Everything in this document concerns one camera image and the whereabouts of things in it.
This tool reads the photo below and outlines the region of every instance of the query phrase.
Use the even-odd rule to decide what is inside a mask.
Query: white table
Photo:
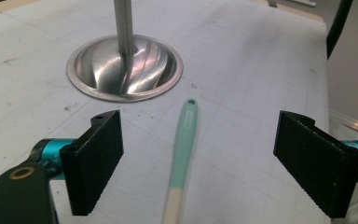
[[[280,110],[327,130],[325,24],[246,0],[135,0],[134,33],[163,40],[185,71],[167,93],[114,104],[76,90],[69,56],[116,33],[111,0],[50,0],[0,13],[0,174],[47,137],[77,138],[119,109],[125,154],[88,217],[72,217],[51,181],[61,223],[160,223],[176,123],[200,105],[182,223],[326,223],[272,154]]]

